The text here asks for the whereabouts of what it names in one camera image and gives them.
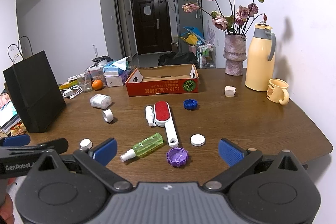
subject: paper notice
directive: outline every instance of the paper notice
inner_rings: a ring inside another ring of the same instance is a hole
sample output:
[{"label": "paper notice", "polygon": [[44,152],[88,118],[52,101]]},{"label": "paper notice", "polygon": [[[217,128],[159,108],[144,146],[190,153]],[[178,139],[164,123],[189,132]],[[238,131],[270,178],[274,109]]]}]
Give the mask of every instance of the paper notice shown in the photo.
[{"label": "paper notice", "polygon": [[143,11],[145,12],[145,16],[149,16],[152,14],[151,7],[150,6],[145,6],[143,7]]}]

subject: red brush pad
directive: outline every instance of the red brush pad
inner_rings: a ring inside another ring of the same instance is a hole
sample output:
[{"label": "red brush pad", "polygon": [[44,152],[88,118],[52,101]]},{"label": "red brush pad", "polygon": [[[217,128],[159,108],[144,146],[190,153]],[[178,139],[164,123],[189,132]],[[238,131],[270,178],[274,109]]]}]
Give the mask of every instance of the red brush pad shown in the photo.
[{"label": "red brush pad", "polygon": [[166,121],[170,118],[168,103],[164,101],[157,102],[155,105],[155,116],[158,121]]}]

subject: small wooden block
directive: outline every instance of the small wooden block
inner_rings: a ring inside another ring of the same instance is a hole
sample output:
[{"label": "small wooden block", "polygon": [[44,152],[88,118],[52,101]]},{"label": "small wooden block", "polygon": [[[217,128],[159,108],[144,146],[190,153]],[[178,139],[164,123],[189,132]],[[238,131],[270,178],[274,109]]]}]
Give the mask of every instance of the small wooden block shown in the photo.
[{"label": "small wooden block", "polygon": [[235,87],[234,86],[226,86],[225,87],[225,93],[224,93],[224,95],[226,96],[226,97],[234,97],[235,96]]}]

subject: flower stem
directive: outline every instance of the flower stem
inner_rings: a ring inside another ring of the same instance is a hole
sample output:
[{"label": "flower stem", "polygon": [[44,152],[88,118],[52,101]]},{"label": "flower stem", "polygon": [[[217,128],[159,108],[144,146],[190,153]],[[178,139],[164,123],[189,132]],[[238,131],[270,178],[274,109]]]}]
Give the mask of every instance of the flower stem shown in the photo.
[{"label": "flower stem", "polygon": [[[230,2],[230,7],[231,7],[231,14],[232,14],[233,17],[235,17],[234,14],[233,14],[233,10],[232,10],[232,3],[231,3],[231,0],[229,0],[229,2]],[[232,24],[233,24],[233,26],[234,26],[234,31],[233,31],[233,34],[234,34],[234,33],[235,33],[235,21],[233,21]]]},{"label": "flower stem", "polygon": [[219,9],[219,12],[220,12],[220,14],[221,14],[221,15],[222,15],[222,17],[223,17],[223,14],[222,14],[221,8],[219,7],[217,0],[215,0],[215,1],[216,1],[216,3],[217,3],[217,6],[218,6],[218,9]]},{"label": "flower stem", "polygon": [[251,9],[249,10],[249,16],[247,17],[247,20],[246,20],[245,26],[244,26],[244,28],[243,28],[243,34],[244,34],[244,31],[245,31],[245,29],[246,29],[247,22],[248,22],[248,20],[249,20],[249,19],[250,19],[250,17],[251,17],[251,16],[250,16],[250,13],[251,13],[251,11],[252,11],[253,4],[254,4],[254,0],[252,1]]},{"label": "flower stem", "polygon": [[253,21],[252,21],[252,23],[251,23],[251,25],[249,26],[249,28],[247,29],[247,31],[245,32],[245,34],[248,32],[248,30],[250,29],[250,27],[252,26],[252,24],[253,24],[253,22],[257,19],[257,17],[260,17],[261,15],[264,15],[265,13],[262,13],[262,14],[260,14],[260,15],[258,15],[258,16],[256,16],[254,19],[253,19]]},{"label": "flower stem", "polygon": [[200,9],[201,11],[203,11],[203,12],[207,13],[208,15],[210,15],[210,16],[211,16],[211,18],[212,18],[212,15],[211,15],[211,14],[209,14],[207,11],[203,10],[201,7],[200,7],[199,9]]},{"label": "flower stem", "polygon": [[[236,8],[235,8],[235,0],[233,0],[233,11],[236,11]],[[236,29],[236,17],[235,15],[233,15],[233,24],[234,24],[234,30]]]}]

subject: black paper bag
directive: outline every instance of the black paper bag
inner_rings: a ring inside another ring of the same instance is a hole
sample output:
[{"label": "black paper bag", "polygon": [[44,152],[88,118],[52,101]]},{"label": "black paper bag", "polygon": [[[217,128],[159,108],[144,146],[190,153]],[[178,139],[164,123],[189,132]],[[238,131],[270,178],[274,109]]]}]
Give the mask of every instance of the black paper bag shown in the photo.
[{"label": "black paper bag", "polygon": [[29,133],[45,132],[66,106],[44,51],[3,72],[13,105]]}]

